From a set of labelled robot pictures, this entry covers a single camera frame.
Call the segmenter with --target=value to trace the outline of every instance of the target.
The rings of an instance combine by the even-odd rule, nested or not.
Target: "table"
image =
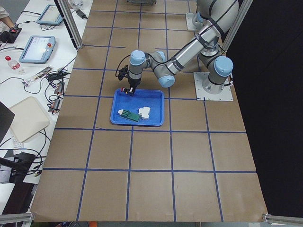
[[[233,88],[233,102],[197,101],[193,59],[165,94],[161,127],[114,125],[115,78],[132,50],[172,56],[193,33],[196,1],[94,1],[32,211],[36,221],[261,221],[267,212]]]
[[[52,0],[31,0],[28,3],[28,5],[26,6],[25,10],[39,13],[39,12],[42,12],[43,9],[48,4],[54,4],[54,2]],[[81,9],[87,16],[89,16],[91,4],[92,4],[92,0],[86,0],[86,1],[84,1],[84,5]],[[77,25],[78,31],[79,31],[80,35],[82,36],[87,20],[79,18],[76,15],[76,13],[73,13],[72,15],[73,15],[75,23]],[[17,23],[25,22],[28,20],[36,21],[36,19],[37,19],[37,17],[34,16],[34,14],[23,13],[20,15]],[[63,67],[77,55],[77,51],[72,45],[72,42],[69,38],[69,35],[65,28],[64,23],[62,23],[60,26],[55,27],[54,29],[47,30],[47,31],[42,31],[40,29],[40,25],[38,25],[37,23],[34,23],[34,22],[27,23],[27,24],[20,24],[19,27],[22,28],[22,31],[21,31],[20,35],[18,36],[17,40],[15,41],[15,43],[7,44],[5,47],[24,48],[31,35],[53,35],[56,38],[55,50],[52,53],[49,61],[46,64],[22,64],[23,68],[26,71],[26,74],[21,76],[24,79],[36,74],[37,72],[44,69],[46,66],[53,66],[54,70],[57,68]],[[8,67],[7,61],[4,59],[4,57],[6,55],[10,55],[13,59],[18,60],[21,53],[22,53],[21,50],[10,50],[10,51],[1,51],[0,52],[0,68],[1,68],[0,81],[1,82],[7,78],[10,78],[13,76],[20,77],[18,75],[13,74],[11,69]],[[68,66],[69,72],[72,70],[73,64],[74,64],[74,62],[72,62]],[[34,84],[32,84],[30,87],[27,87],[27,90],[31,91],[31,92],[38,91],[39,82],[40,81],[37,81]],[[4,84],[0,85],[0,101],[3,104],[5,104],[7,107],[11,107],[14,104],[20,102],[21,100],[23,100],[29,96],[34,96],[35,98],[38,99],[40,104],[44,107],[45,111],[47,112],[48,111],[48,107],[46,106],[47,101],[44,96],[44,91],[45,91],[47,85],[48,85],[47,81],[44,80],[42,82],[41,92],[34,95],[34,94],[27,93],[23,90],[23,84],[21,83],[20,80],[10,79],[7,82],[5,82]],[[52,93],[53,93],[53,89],[48,89],[46,92],[46,94],[48,96],[50,96]],[[51,138],[58,115],[52,115],[50,113],[49,116],[50,116],[51,122],[50,122],[50,125],[45,128],[45,130],[46,130],[47,136],[49,138]],[[3,139],[3,141],[5,141],[6,139],[9,139],[10,137],[11,137],[11,134],[7,133],[7,135]],[[36,134],[35,136],[26,140],[25,143],[23,144],[23,147],[40,150],[41,147],[43,146],[43,143],[44,143],[44,136],[41,134]],[[5,145],[3,145],[3,147],[1,147],[1,148],[13,148],[12,145],[13,145],[12,142],[9,141]],[[45,156],[47,154],[48,147],[49,147],[49,142],[47,142],[45,148],[41,152],[42,156]],[[5,155],[5,152],[1,151],[0,155],[1,155],[1,157],[3,157]],[[40,177],[34,177],[33,175],[29,175],[29,176],[25,177],[24,182],[38,184],[39,179],[40,179]],[[0,191],[1,191],[0,213],[2,213],[13,187],[14,187],[14,184],[12,184],[12,183],[0,184]]]

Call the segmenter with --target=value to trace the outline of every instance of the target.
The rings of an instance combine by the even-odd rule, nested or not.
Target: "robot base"
[[[217,95],[206,92],[202,87],[202,82],[208,77],[209,72],[194,72],[197,100],[203,101],[233,101],[230,86],[224,87],[223,91]]]
[[[187,30],[188,31],[200,31],[201,27],[197,27],[194,23],[193,23],[193,18],[195,17],[196,13],[185,13],[185,18],[186,18],[186,25],[187,25]]]

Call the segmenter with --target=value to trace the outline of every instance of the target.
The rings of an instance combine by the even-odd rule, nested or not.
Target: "tablet screen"
[[[47,44],[50,41],[50,37],[33,37],[27,48],[27,52],[24,55],[24,60],[43,59],[47,49]]]

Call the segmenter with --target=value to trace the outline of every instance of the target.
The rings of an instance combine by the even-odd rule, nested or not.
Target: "electronic component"
[[[36,73],[35,75],[25,79],[22,81],[25,87],[28,87],[32,83],[34,83],[36,80],[44,77],[49,71],[51,71],[53,68],[52,66],[47,66],[45,69],[41,70],[40,72]]]
[[[139,115],[141,116],[141,119],[148,120],[150,117],[150,111],[151,109],[147,106],[144,106],[143,108],[139,108]]]
[[[62,17],[56,5],[47,5],[39,16],[37,23],[40,25],[60,25],[62,23]]]
[[[19,58],[19,62],[44,64],[50,58],[55,44],[54,36],[32,35]]]
[[[52,103],[49,105],[48,112],[54,113],[54,114],[59,112],[60,111],[60,102],[61,102],[60,99],[53,100]]]
[[[80,18],[87,19],[87,16],[81,10],[77,10],[76,13]]]
[[[141,116],[136,114],[136,113],[132,113],[128,110],[119,110],[118,113],[120,114],[121,117],[124,117],[128,120],[132,120],[135,122],[138,122],[141,119]]]
[[[59,82],[53,93],[56,95],[63,95],[64,94],[64,85],[65,85],[64,82]]]
[[[3,33],[0,33],[0,41],[8,44],[13,44],[20,34],[21,30],[22,28],[20,27],[12,27],[9,32],[4,31]]]

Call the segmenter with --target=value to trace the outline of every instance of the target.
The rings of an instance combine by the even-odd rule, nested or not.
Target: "label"
[[[17,65],[15,65],[15,66],[13,66],[13,67],[11,67],[13,70],[17,70],[17,69],[19,69],[20,68],[20,64],[19,63],[17,63]]]

